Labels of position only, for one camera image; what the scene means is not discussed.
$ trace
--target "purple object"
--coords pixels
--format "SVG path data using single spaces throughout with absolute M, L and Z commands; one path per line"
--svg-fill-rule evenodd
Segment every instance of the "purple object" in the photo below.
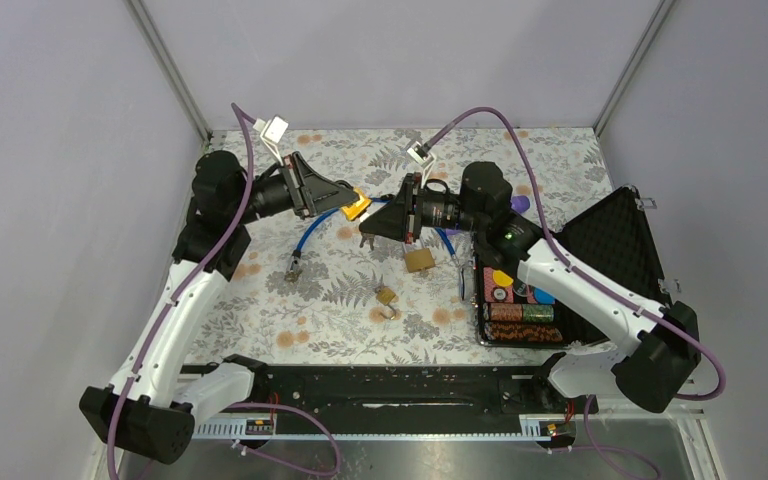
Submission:
M 511 208 L 520 215 L 525 213 L 530 206 L 531 201 L 528 199 L 527 195 L 514 195 L 511 197 Z M 452 230 L 451 228 L 446 229 L 446 235 L 455 235 L 458 233 L 461 233 L 461 230 Z

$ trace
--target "metal frame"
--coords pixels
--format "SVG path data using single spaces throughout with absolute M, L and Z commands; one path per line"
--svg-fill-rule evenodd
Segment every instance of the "metal frame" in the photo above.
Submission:
M 646 54 L 649 53 L 649 49 L 652 47 L 652 44 L 658 37 L 658 33 L 661 31 L 661 28 L 664 26 L 664 23 L 667 21 L 667 18 L 676 4 L 678 4 L 678 0 L 661 0 L 660 3 L 658 3 L 658 7 L 655 8 L 652 18 L 649 19 L 649 24 L 646 25 L 646 29 L 643 30 L 643 35 L 637 42 L 637 46 L 634 47 L 634 51 L 631 53 L 628 63 L 626 63 L 623 72 L 620 74 L 619 80 L 617 80 L 614 89 L 608 96 L 608 101 L 605 103 L 605 106 L 602 107 L 602 111 L 596 118 L 596 123 L 593 124 L 593 131 L 596 133 L 597 138 L 602 136 L 602 133 L 608 126 L 611 117 L 617 109 L 617 105 L 628 90 L 631 80 L 640 68 L 641 63 L 643 63 Z
M 134 22 L 142 32 L 146 44 L 148 44 L 151 52 L 154 54 L 154 58 L 169 81 L 172 91 L 175 92 L 175 96 L 184 108 L 184 112 L 187 114 L 187 118 L 189 118 L 196 133 L 198 133 L 203 141 L 209 141 L 211 137 L 210 126 L 201 114 L 189 88 L 187 88 L 187 84 L 184 82 L 184 78 L 181 76 L 177 65 L 175 65 L 169 49 L 166 48 L 166 44 L 163 42 L 163 38 L 160 36 L 160 32 L 157 30 L 157 26 L 154 24 L 145 4 L 142 0 L 123 1 L 131 12 Z

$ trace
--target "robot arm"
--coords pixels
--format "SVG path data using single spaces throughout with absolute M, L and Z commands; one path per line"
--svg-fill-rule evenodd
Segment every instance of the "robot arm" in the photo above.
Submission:
M 423 226 L 473 232 L 475 253 L 483 263 L 549 292 L 616 345 L 610 352 L 570 353 L 550 359 L 548 381 L 555 390 L 572 398 L 619 389 L 646 410 L 662 412 L 667 407 L 700 356 L 687 342 L 641 313 L 656 312 L 697 336 L 692 309 L 681 302 L 667 309 L 643 298 L 557 245 L 571 264 L 567 266 L 544 238 L 543 230 L 510 209 L 512 187 L 494 163 L 468 165 L 457 195 L 437 183 L 445 190 L 422 186 L 419 174 L 407 175 L 395 198 L 360 224 L 361 233 L 411 243 L 419 238 Z M 607 296 L 574 269 L 595 278 L 604 289 L 633 299 L 641 308 L 632 310 Z
M 314 217 L 358 201 L 349 184 L 332 182 L 317 174 L 298 152 L 284 157 L 280 165 L 270 167 L 255 179 L 239 226 L 173 302 L 172 292 L 206 257 L 231 223 L 242 200 L 244 182 L 243 168 L 230 152 L 209 153 L 196 164 L 187 223 L 172 253 L 173 264 L 163 295 L 108 386 L 87 387 L 81 397 L 81 412 L 102 441 L 107 440 L 113 408 L 126 381 L 133 376 L 135 359 L 154 326 L 154 319 L 167 309 L 169 314 L 160 325 L 123 405 L 116 446 L 172 463 L 186 449 L 195 427 L 231 403 L 247 399 L 253 374 L 233 363 L 222 364 L 176 390 L 181 366 L 195 335 L 251 243 L 245 225 L 286 210 L 293 210 L 300 218 Z

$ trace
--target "yellow disc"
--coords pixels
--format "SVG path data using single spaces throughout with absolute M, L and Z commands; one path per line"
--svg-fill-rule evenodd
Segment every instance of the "yellow disc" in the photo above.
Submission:
M 493 281 L 500 287 L 510 287 L 514 284 L 514 279 L 501 270 L 493 270 Z

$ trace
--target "tabletop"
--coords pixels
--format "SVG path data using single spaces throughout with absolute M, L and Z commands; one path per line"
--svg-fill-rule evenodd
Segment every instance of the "tabletop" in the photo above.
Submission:
M 405 153 L 414 140 L 436 130 L 293 130 L 283 154 L 298 150 L 317 172 L 346 180 L 369 196 L 396 193 L 416 164 Z M 220 148 L 245 164 L 239 131 L 225 132 Z M 589 128 L 518 129 L 553 229 L 612 190 L 598 141 Z M 255 141 L 255 173 L 272 157 Z M 515 195 L 533 192 L 510 135 L 502 129 L 456 129 L 434 148 L 431 177 L 460 188 L 463 168 L 496 162 Z M 532 207 L 524 216 L 538 222 Z M 218 361 L 241 354 L 270 364 L 539 365 L 552 351 L 484 347 L 477 343 L 475 311 L 462 301 L 458 268 L 432 229 L 423 244 L 436 266 L 408 273 L 403 245 L 377 238 L 375 250 L 361 248 L 357 223 L 333 215 L 314 231 L 302 252 L 297 282 L 284 280 L 290 254 L 312 220 L 290 213 L 248 226 L 251 245 L 229 286 L 198 333 L 187 363 Z M 457 262 L 469 260 L 466 234 L 452 235 Z M 390 287 L 395 318 L 386 319 L 375 289 Z M 468 297 L 471 281 L 467 279 Z

